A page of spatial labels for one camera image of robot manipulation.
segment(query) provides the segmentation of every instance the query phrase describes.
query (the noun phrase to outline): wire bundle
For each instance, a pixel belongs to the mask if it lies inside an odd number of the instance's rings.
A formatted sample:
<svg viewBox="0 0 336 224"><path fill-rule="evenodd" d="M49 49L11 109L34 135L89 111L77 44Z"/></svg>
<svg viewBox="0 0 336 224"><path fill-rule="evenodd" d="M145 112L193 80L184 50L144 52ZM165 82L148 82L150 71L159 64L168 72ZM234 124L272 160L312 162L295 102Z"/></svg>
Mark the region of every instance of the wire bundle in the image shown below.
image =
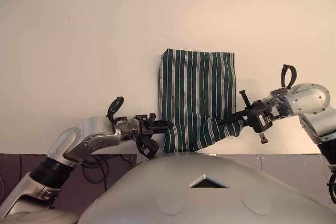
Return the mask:
<svg viewBox="0 0 336 224"><path fill-rule="evenodd" d="M92 155L86 160L84 160L81 165L84 178L87 180L87 182L90 182L92 184L104 183L104 189L105 191L107 191L106 180L109 174L109 164L107 160L116 158L118 156L120 156L122 160L124 160L125 162L129 164L129 169L132 169L132 166L133 166L132 163L120 154L119 155ZM102 177L99 179L89 178L86 173L86 169L97 169L97 168L101 170Z"/></svg>
<svg viewBox="0 0 336 224"><path fill-rule="evenodd" d="M111 123L115 124L115 120L113 115L120 109L122 104L124 103L124 97L117 97L107 109L107 118L110 120Z"/></svg>
<svg viewBox="0 0 336 224"><path fill-rule="evenodd" d="M0 186L1 186L1 193L0 193L0 199L1 199L5 194L5 185L1 176L0 176Z"/></svg>

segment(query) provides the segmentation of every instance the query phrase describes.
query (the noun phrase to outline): striped fabric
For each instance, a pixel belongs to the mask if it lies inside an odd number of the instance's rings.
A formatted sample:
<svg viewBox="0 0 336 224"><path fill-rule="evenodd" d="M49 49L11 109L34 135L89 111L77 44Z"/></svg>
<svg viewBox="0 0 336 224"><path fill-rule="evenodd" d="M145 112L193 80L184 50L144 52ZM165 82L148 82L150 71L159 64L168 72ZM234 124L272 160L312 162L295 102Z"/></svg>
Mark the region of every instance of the striped fabric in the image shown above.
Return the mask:
<svg viewBox="0 0 336 224"><path fill-rule="evenodd" d="M168 49L159 71L159 109L174 123L165 152L194 152L238 136L242 122L216 125L236 111L234 54Z"/></svg>

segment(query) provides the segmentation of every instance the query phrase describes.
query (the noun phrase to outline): black cable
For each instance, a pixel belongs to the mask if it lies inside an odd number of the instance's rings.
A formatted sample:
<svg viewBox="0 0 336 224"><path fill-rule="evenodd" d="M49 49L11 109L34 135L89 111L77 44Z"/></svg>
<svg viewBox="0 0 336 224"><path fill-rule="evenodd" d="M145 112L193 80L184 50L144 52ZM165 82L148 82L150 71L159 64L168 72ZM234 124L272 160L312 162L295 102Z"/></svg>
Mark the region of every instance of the black cable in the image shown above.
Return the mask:
<svg viewBox="0 0 336 224"><path fill-rule="evenodd" d="M92 158L94 159L94 161L87 158L81 164L83 176L86 179L86 181L92 184L99 184L99 183L104 182L104 189L105 191L107 191L107 177L109 174L109 164L107 160L116 158L118 156L120 156L120 158L123 161L129 164L128 170L133 168L132 162L130 162L128 159L126 159L120 154L118 155L92 155ZM89 178L88 175L86 174L86 169L97 169L97 168L100 168L103 177L97 180Z"/></svg>
<svg viewBox="0 0 336 224"><path fill-rule="evenodd" d="M84 178L92 183L92 184L99 184L104 182L104 189L105 191L107 190L107 186L106 186L106 179L107 179L107 175L109 173L109 165L106 162L106 158L101 157L101 156L97 156L97 155L92 155L94 161L90 161L88 159L84 160L82 163L82 172L84 175ZM96 169L96 168L100 168L103 174L103 177L101 179L97 179L97 180L93 180L91 178L89 178L85 172L86 169Z"/></svg>
<svg viewBox="0 0 336 224"><path fill-rule="evenodd" d="M285 77L286 77L286 73L287 73L288 69L290 69L291 77L290 77L289 84L286 86ZM297 74L296 68L294 66L284 64L283 68L282 68L282 71L281 71L281 87L283 87L283 88L286 87L287 89L290 89L293 86L293 84L295 83L297 76L298 76L298 74Z"/></svg>
<svg viewBox="0 0 336 224"><path fill-rule="evenodd" d="M336 204L336 173L330 176L329 183L327 184L329 188L330 198L334 204Z"/></svg>
<svg viewBox="0 0 336 224"><path fill-rule="evenodd" d="M0 186L1 186L1 193L0 193L0 199L1 199L5 194L5 184L1 176L0 176Z"/></svg>
<svg viewBox="0 0 336 224"><path fill-rule="evenodd" d="M126 161L130 165L130 167L129 167L128 170L131 170L133 168L133 165L132 165L131 161L129 161L128 159L124 158L122 155L120 155L120 157L121 157L122 160Z"/></svg>
<svg viewBox="0 0 336 224"><path fill-rule="evenodd" d="M112 159L118 156L119 156L118 154L117 155L103 155L103 157L108 158L108 159Z"/></svg>
<svg viewBox="0 0 336 224"><path fill-rule="evenodd" d="M21 154L19 154L19 166L20 166L20 169L19 169L19 182L20 182L21 179L22 179L22 157L21 157Z"/></svg>
<svg viewBox="0 0 336 224"><path fill-rule="evenodd" d="M107 178L107 175L105 174L104 169L103 169L101 163L96 158L96 156L93 155L93 157L97 161L97 163L99 163L99 167L101 169L101 173L103 174L103 177L104 177L104 189L105 189L105 191L107 191L107 187L106 187L106 178ZM105 164L106 164L106 169L107 169L106 173L108 174L109 173L109 166L108 166L108 164L106 162L105 162Z"/></svg>
<svg viewBox="0 0 336 224"><path fill-rule="evenodd" d="M109 106L107 110L107 117L109 118L111 123L115 123L113 115L120 109L122 104L124 103L124 97L117 97Z"/></svg>

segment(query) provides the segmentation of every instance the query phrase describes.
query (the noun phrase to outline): electrical cable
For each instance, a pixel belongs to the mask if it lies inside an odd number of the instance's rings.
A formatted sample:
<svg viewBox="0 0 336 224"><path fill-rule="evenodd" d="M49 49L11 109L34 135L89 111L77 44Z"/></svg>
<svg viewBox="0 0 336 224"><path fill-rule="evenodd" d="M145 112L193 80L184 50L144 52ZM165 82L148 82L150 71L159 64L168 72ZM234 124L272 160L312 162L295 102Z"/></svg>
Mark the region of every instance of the electrical cable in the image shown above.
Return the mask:
<svg viewBox="0 0 336 224"><path fill-rule="evenodd" d="M129 170L131 170L132 167L133 167L131 161L129 161L128 159L124 158L122 155L120 155L120 157L121 157L122 160L124 160L125 162L127 162L130 165Z"/></svg>
<svg viewBox="0 0 336 224"><path fill-rule="evenodd" d="M98 159L96 158L96 156L94 156L93 155L93 157L94 157L94 159L97 161L97 163L99 163L99 167L100 167L100 169L101 169L101 173L103 174L103 177L104 177L104 189L105 189L105 191L107 191L107 187L106 187L106 178L107 178L107 174L109 173L109 165L106 163L106 161L105 161L105 164L106 164L106 169L107 169L107 171L106 171L106 173L105 173L105 171L104 171L104 169L103 169L103 167L102 167L102 165L101 165L101 163L98 161Z"/></svg>
<svg viewBox="0 0 336 224"><path fill-rule="evenodd" d="M289 84L286 86L285 77L286 77L286 72L287 72L288 69L291 72L291 77L290 77ZM281 70L281 87L290 89L293 86L293 84L295 83L297 76L298 76L298 73L297 73L296 68L294 66L284 64L283 68Z"/></svg>
<svg viewBox="0 0 336 224"><path fill-rule="evenodd" d="M123 161L125 161L129 164L128 170L133 168L132 163L120 154L118 154L118 155L92 155L92 158L94 159L94 161L87 158L81 164L83 176L86 179L86 181L91 183L91 184L104 183L104 189L105 189L105 191L107 191L107 177L109 175L109 164L108 164L107 160L112 159L112 158L116 158L118 156L120 156L120 158ZM100 168L101 173L102 173L102 177L100 179L96 179L96 180L94 180L92 178L89 178L87 173L86 173L86 169L97 169L97 168Z"/></svg>
<svg viewBox="0 0 336 224"><path fill-rule="evenodd" d="M5 184L1 176L0 176L0 186L1 186L1 194L0 194L1 199L5 194Z"/></svg>
<svg viewBox="0 0 336 224"><path fill-rule="evenodd" d="M115 124L115 120L113 115L120 109L122 104L124 103L124 97L117 97L109 106L107 110L107 117L109 118L110 122Z"/></svg>

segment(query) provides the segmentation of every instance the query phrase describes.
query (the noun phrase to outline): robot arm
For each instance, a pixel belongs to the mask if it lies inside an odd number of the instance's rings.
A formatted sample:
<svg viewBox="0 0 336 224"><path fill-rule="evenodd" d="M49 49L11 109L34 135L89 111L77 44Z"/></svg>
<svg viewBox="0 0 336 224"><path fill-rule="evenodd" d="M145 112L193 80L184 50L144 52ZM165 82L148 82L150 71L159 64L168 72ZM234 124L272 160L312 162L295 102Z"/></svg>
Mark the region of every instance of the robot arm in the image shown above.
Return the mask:
<svg viewBox="0 0 336 224"><path fill-rule="evenodd" d="M290 69L292 78L285 87L286 70ZM241 95L246 103L246 108L218 124L232 123L242 120L244 126L253 127L259 133L261 142L267 143L264 131L272 127L272 122L297 115L300 123L312 141L320 149L322 155L329 163L332 178L336 177L336 110L330 105L329 91L318 84L299 84L292 87L296 79L296 70L293 66L284 65L281 76L282 88L274 90L262 100L249 103L245 90ZM336 193L334 179L329 183L331 197L336 204L333 190Z"/></svg>
<svg viewBox="0 0 336 224"><path fill-rule="evenodd" d="M118 97L112 102L107 116L89 118L80 127L64 131L47 155L31 173L27 173L0 206L0 220L17 212L49 209L62 185L76 166L93 152L123 141L135 140L139 152L147 158L159 149L151 139L173 126L167 121L155 120L154 113L136 115L133 119L113 118L123 103Z"/></svg>

